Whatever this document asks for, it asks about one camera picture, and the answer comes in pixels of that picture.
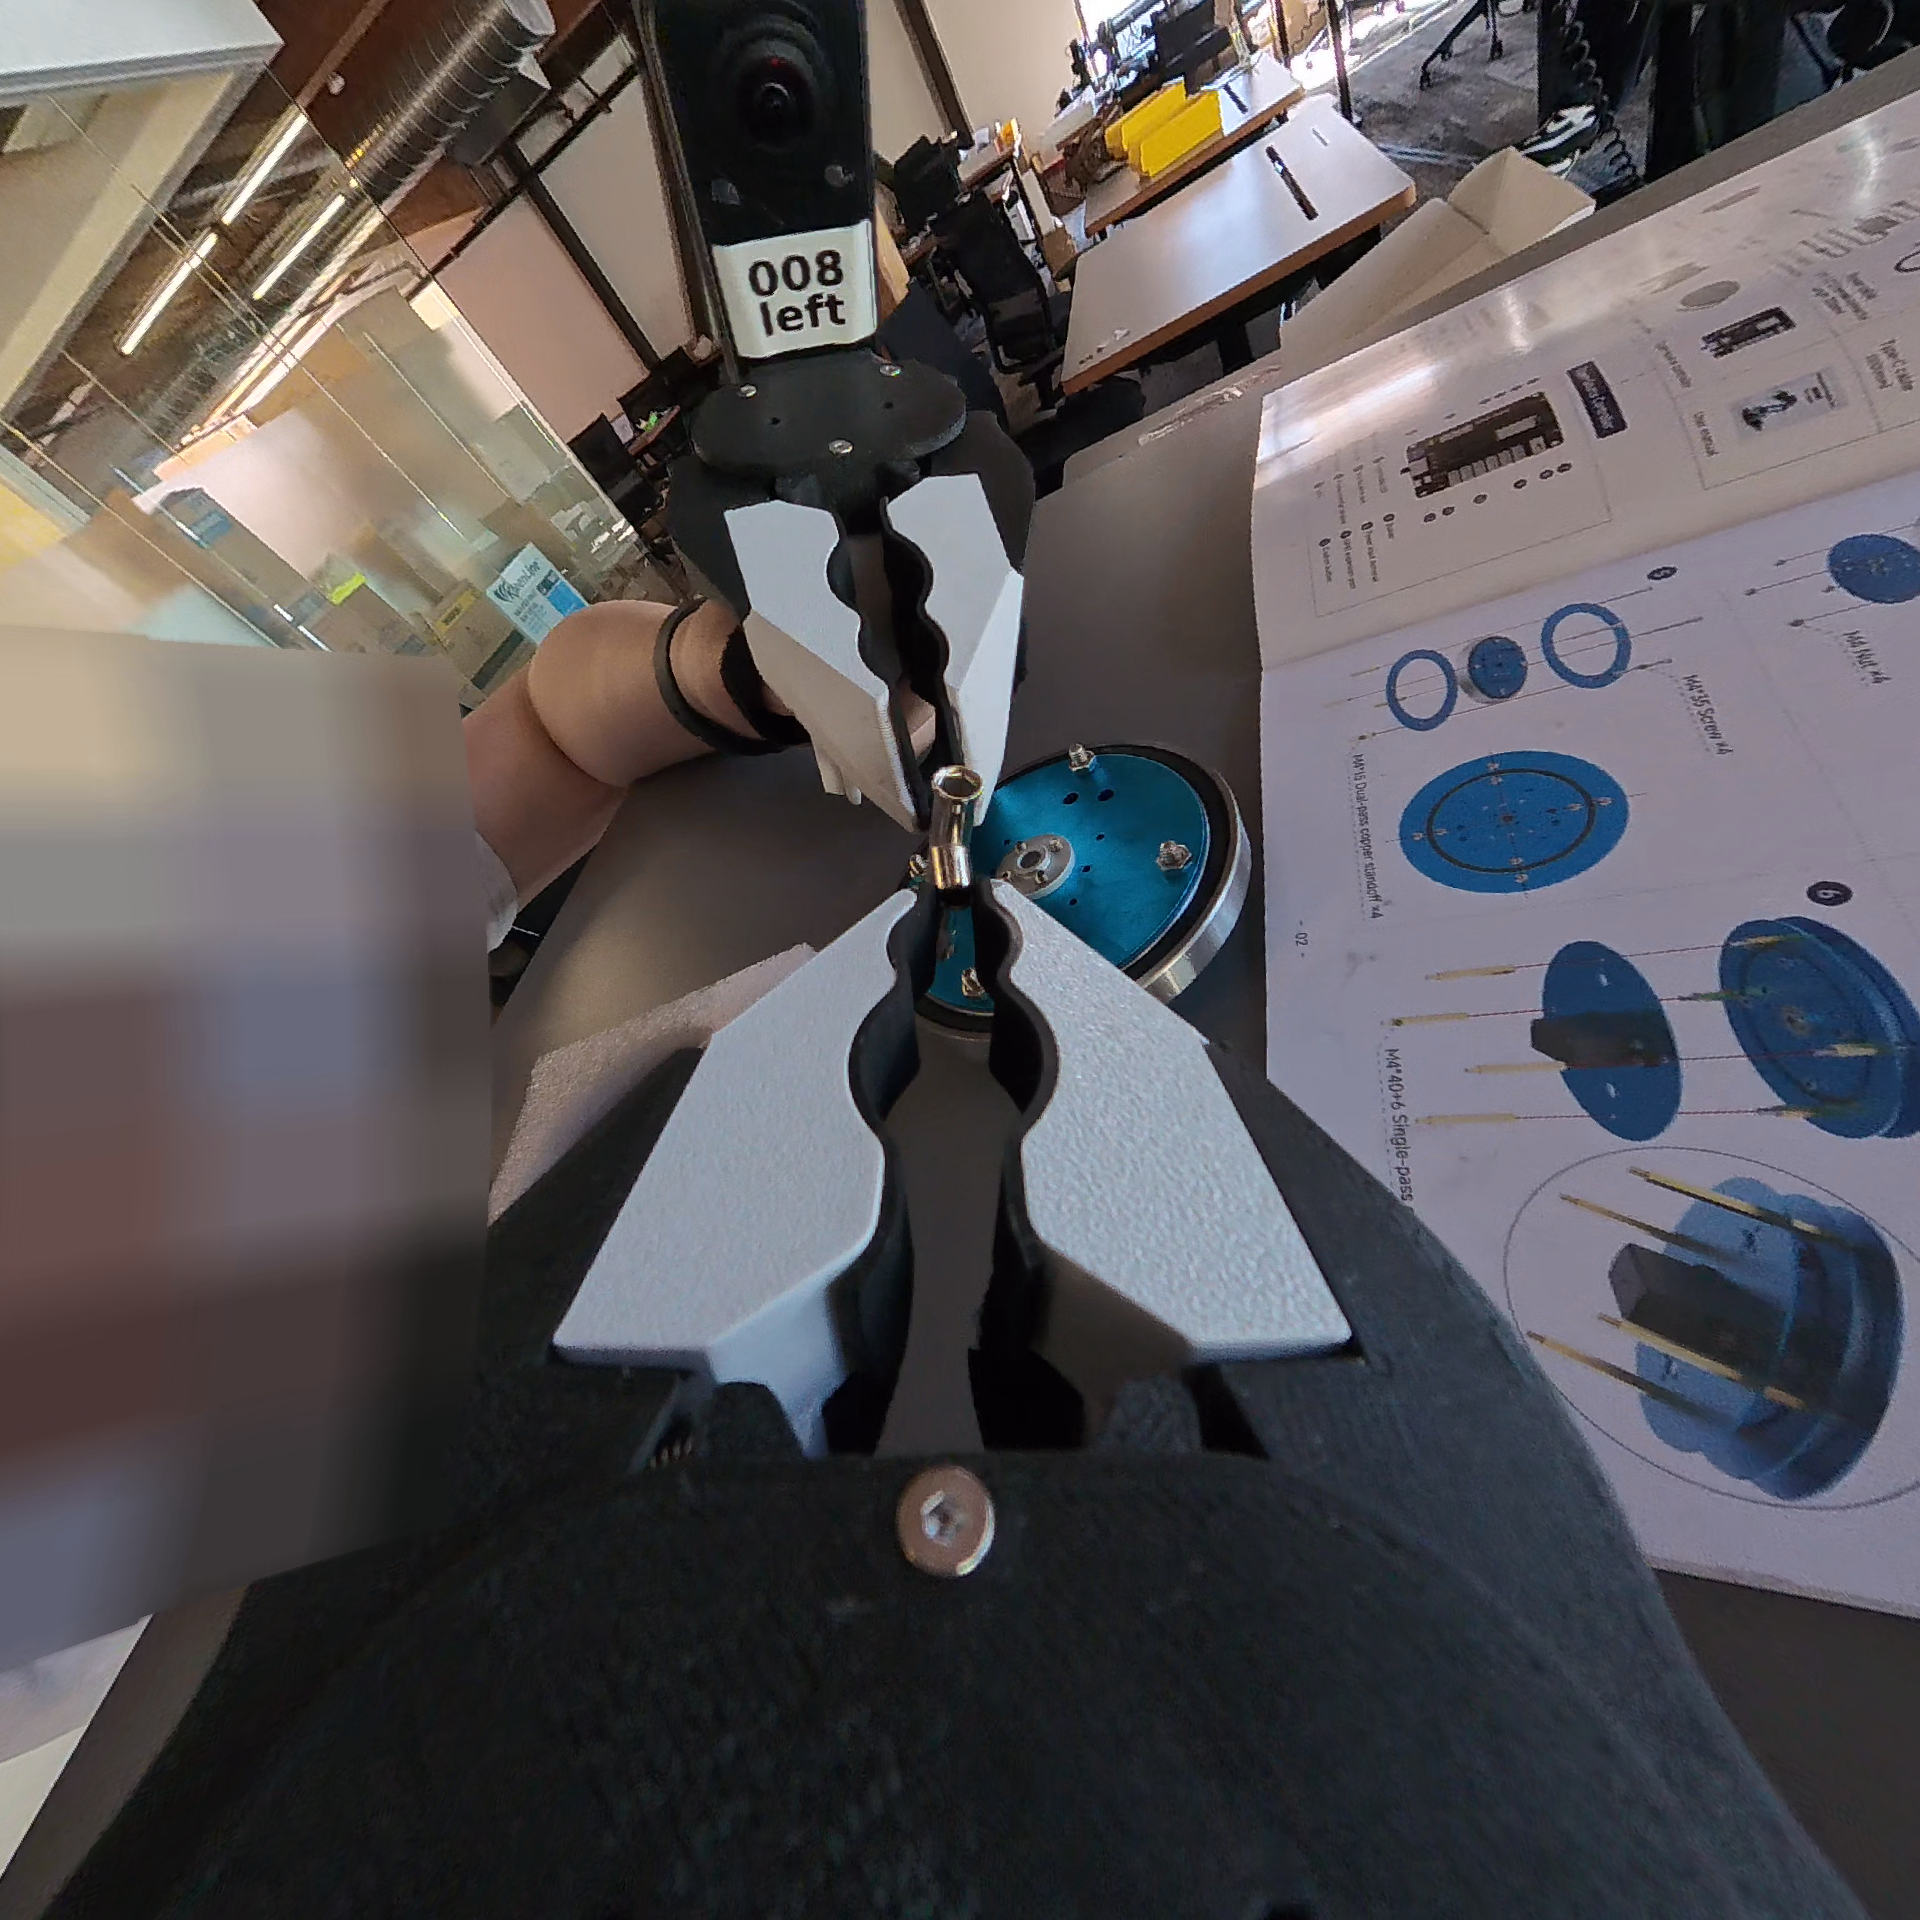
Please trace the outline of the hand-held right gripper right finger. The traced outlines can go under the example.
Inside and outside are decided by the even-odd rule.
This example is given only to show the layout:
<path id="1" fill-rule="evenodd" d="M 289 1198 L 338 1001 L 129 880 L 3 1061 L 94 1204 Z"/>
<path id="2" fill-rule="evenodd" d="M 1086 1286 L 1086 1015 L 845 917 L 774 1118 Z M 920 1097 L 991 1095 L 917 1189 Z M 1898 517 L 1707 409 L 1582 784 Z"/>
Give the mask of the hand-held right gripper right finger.
<path id="1" fill-rule="evenodd" d="M 991 1451 L 1086 1442 L 1139 1381 L 1350 1345 L 1203 1037 L 1003 882 L 975 886 L 1015 1104 L 975 1337 Z"/>

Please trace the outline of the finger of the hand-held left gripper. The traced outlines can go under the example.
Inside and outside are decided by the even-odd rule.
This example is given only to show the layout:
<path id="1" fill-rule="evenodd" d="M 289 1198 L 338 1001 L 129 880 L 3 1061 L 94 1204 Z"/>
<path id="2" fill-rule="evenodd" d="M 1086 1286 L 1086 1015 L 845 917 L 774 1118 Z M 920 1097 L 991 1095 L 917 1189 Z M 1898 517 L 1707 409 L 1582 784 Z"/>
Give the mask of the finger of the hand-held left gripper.
<path id="1" fill-rule="evenodd" d="M 832 582 L 842 529 L 827 509 L 768 499 L 725 513 L 746 590 L 743 635 L 760 677 L 806 730 L 822 786 L 923 831 L 924 781 L 900 684 L 862 652 L 860 614 Z"/>
<path id="2" fill-rule="evenodd" d="M 972 769 L 993 790 L 1015 695 L 1023 582 L 975 474 L 920 481 L 888 503 L 884 522 L 896 582 L 893 625 L 881 648 L 881 745 L 896 755 L 896 771 L 881 806 L 900 825 L 920 825 L 924 777 L 907 717 L 910 677 L 923 677 L 920 699 L 936 714 L 948 763 Z"/>

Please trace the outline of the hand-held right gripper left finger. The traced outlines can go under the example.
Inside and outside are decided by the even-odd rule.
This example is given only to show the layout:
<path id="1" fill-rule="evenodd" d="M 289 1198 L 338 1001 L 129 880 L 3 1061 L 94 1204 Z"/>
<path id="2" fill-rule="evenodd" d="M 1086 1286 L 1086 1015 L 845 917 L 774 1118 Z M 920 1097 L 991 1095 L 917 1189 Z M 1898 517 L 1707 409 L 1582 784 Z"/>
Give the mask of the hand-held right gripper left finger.
<path id="1" fill-rule="evenodd" d="M 864 1453 L 912 1258 L 884 1123 L 920 1068 L 920 897 L 897 891 L 706 1045 L 555 1335 L 582 1364 L 766 1386 L 808 1455 Z"/>

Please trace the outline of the small silver standoff screw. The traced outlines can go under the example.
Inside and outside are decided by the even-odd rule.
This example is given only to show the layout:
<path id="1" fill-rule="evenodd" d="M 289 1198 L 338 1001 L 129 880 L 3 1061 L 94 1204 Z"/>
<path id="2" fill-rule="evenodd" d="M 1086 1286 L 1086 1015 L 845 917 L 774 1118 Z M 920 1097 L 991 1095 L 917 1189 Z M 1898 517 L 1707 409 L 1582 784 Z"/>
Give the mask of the small silver standoff screw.
<path id="1" fill-rule="evenodd" d="M 910 873 L 942 901 L 962 901 L 972 888 L 972 827 L 984 797 L 983 780 L 966 766 L 948 766 L 930 776 L 924 852 Z"/>

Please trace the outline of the blue round metal turntable disc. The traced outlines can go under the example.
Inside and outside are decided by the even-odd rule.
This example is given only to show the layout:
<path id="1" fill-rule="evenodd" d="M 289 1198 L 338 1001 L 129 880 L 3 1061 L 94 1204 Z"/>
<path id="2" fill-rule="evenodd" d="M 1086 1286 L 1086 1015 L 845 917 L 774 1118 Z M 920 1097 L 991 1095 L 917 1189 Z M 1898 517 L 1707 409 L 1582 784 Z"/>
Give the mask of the blue round metal turntable disc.
<path id="1" fill-rule="evenodd" d="M 1254 850 L 1232 790 L 1163 746 L 1070 746 L 1005 776 L 972 866 L 1174 1001 L 1238 924 Z"/>

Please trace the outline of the person's left forearm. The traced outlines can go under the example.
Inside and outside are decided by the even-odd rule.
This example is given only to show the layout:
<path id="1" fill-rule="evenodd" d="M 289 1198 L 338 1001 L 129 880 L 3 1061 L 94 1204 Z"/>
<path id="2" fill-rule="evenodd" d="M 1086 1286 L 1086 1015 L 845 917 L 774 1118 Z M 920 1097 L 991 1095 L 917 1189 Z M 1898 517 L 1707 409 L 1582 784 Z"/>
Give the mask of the person's left forearm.
<path id="1" fill-rule="evenodd" d="M 525 675 L 516 675 L 464 720 L 489 950 L 518 908 L 564 877 L 610 825 L 625 789 L 576 767 L 549 736 Z"/>

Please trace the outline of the person's left hand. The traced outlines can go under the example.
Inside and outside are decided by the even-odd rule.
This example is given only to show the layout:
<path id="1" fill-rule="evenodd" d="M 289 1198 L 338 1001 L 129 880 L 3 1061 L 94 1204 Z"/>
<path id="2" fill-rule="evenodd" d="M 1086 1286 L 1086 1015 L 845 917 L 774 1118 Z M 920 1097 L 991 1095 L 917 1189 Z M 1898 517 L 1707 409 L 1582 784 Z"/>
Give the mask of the person's left hand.
<path id="1" fill-rule="evenodd" d="M 536 652 L 534 714 L 564 757 L 602 786 L 630 789 L 710 751 L 661 693 L 654 652 L 672 614 L 651 602 L 607 602 L 570 614 Z M 681 708 L 708 731 L 756 739 L 721 672 L 736 625 L 725 604 L 694 606 L 669 636 L 667 667 Z"/>

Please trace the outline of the black office chair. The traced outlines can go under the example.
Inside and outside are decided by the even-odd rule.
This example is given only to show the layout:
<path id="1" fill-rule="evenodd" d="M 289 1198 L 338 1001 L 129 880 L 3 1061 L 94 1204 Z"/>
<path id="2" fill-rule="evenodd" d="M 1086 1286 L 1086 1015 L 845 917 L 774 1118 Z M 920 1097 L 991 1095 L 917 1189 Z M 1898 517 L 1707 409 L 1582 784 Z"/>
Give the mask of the black office chair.
<path id="1" fill-rule="evenodd" d="M 1048 291 L 1005 211 L 984 192 L 936 215 L 930 232 L 983 320 L 996 368 L 1030 386 L 1041 408 L 1055 408 L 1070 298 Z"/>

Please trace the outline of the blue white sign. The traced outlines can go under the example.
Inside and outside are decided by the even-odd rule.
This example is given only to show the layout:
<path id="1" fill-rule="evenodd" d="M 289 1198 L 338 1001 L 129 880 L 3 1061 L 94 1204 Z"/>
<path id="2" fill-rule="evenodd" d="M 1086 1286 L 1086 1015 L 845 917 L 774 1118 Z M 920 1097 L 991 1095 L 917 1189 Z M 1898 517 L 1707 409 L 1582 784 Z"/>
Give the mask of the blue white sign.
<path id="1" fill-rule="evenodd" d="M 534 542 L 500 567 L 486 599 L 529 644 L 541 644 L 566 617 L 589 609 L 583 594 L 564 577 L 564 566 L 553 564 Z"/>

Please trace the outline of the wooden-edged office table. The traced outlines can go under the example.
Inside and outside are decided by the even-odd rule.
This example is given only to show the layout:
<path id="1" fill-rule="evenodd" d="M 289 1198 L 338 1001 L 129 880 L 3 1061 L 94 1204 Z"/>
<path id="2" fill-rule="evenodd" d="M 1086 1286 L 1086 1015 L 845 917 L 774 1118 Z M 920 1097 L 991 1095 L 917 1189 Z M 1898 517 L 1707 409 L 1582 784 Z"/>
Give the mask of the wooden-edged office table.
<path id="1" fill-rule="evenodd" d="M 1329 101 L 1294 109 L 1079 259 L 1063 394 L 1235 317 L 1415 199 L 1415 182 Z"/>

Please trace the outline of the open instruction booklet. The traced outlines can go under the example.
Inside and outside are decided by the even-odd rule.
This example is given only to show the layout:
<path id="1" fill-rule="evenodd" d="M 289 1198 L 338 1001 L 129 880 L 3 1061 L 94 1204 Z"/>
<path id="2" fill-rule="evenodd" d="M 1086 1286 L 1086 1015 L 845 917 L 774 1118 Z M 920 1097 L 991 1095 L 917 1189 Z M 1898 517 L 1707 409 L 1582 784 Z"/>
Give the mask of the open instruction booklet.
<path id="1" fill-rule="evenodd" d="M 1270 1078 L 1676 1572 L 1915 1613 L 1915 91 L 1268 397 Z"/>

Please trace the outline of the cluttered office table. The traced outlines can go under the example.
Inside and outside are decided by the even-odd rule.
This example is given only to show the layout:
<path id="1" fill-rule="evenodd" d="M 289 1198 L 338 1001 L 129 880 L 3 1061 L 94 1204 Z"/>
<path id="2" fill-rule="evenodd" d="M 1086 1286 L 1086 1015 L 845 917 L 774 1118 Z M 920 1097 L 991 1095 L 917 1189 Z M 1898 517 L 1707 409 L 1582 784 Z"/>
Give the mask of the cluttered office table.
<path id="1" fill-rule="evenodd" d="M 1259 57 L 1254 64 L 1236 68 L 1213 84 L 1201 88 L 1186 86 L 1189 99 L 1201 91 L 1215 91 L 1224 101 L 1222 135 L 1156 179 L 1140 179 L 1124 161 L 1116 161 L 1113 170 L 1095 182 L 1086 192 L 1083 225 L 1088 240 L 1098 240 L 1110 228 L 1154 207 L 1191 179 L 1198 179 L 1213 165 L 1254 141 L 1259 134 L 1275 127 L 1288 109 L 1299 107 L 1308 99 L 1306 86 L 1294 78 L 1288 63 L 1270 57 Z"/>

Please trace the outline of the open cardboard box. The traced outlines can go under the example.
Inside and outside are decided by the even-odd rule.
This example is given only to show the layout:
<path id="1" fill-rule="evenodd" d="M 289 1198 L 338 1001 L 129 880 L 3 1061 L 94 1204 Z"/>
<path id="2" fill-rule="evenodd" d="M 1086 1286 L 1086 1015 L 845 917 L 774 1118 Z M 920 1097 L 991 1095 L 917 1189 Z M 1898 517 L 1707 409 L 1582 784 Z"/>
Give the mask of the open cardboard box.
<path id="1" fill-rule="evenodd" d="M 1515 148 L 1428 199 L 1280 325 L 1280 375 L 1299 379 L 1405 326 L 1411 310 L 1587 218 L 1593 199 Z"/>

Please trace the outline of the white foam packing frame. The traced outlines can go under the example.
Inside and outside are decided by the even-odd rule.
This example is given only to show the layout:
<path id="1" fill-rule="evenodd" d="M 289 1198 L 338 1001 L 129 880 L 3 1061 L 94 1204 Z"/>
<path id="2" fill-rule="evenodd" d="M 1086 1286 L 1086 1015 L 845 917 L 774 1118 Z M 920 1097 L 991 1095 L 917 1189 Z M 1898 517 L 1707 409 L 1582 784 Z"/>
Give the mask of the white foam packing frame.
<path id="1" fill-rule="evenodd" d="M 489 1222 L 497 1222 L 676 1051 L 706 1047 L 724 1028 L 813 958 L 815 948 L 787 948 L 667 1006 L 542 1055 L 493 1179 Z"/>

